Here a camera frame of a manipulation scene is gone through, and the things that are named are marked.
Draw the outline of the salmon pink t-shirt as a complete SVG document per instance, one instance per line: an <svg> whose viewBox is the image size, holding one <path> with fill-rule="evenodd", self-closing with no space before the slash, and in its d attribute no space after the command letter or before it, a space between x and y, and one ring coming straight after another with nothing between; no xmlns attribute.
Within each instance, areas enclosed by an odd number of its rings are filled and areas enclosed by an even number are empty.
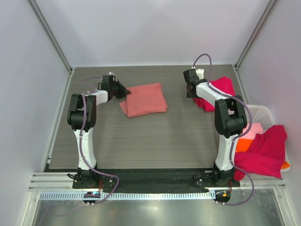
<svg viewBox="0 0 301 226"><path fill-rule="evenodd" d="M168 109L161 83L127 88L131 93L119 105L128 118L165 113Z"/></svg>

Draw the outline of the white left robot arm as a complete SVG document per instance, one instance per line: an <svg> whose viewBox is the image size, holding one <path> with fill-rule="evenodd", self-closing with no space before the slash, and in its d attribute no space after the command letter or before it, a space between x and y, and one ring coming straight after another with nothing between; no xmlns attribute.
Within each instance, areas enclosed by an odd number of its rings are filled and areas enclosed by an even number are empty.
<svg viewBox="0 0 301 226"><path fill-rule="evenodd" d="M121 99L131 92L116 78L113 72L99 77L101 81L93 91L72 94L69 104L67 123L74 132L79 154L76 174L68 174L73 180L73 188L95 188L104 177L118 181L115 175L102 173L97 168L94 155L93 130L96 124L97 106L112 98Z"/></svg>

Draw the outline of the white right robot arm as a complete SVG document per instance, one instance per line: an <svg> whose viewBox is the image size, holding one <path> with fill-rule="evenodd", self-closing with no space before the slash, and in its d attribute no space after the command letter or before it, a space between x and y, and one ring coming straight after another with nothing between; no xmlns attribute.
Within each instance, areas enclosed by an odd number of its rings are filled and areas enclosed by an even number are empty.
<svg viewBox="0 0 301 226"><path fill-rule="evenodd" d="M200 79L194 68L183 72L187 98L200 97L214 106L214 126L219 134L218 155L213 164L212 180L223 186L234 178L234 156L238 137L247 127L245 104L241 96L227 94Z"/></svg>

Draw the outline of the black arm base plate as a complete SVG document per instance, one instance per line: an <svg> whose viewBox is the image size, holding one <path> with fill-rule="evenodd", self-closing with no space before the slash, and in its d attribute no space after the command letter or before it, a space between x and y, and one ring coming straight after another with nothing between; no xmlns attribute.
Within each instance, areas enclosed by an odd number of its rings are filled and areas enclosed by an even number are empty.
<svg viewBox="0 0 301 226"><path fill-rule="evenodd" d="M214 183L212 168L174 168L174 169L105 169L103 173L115 175L118 181L104 177L95 188L79 188L82 191L130 194L187 194L207 193L214 190L214 201L228 202L232 188L240 183L230 179L227 184ZM86 204L100 204L100 201L84 201Z"/></svg>

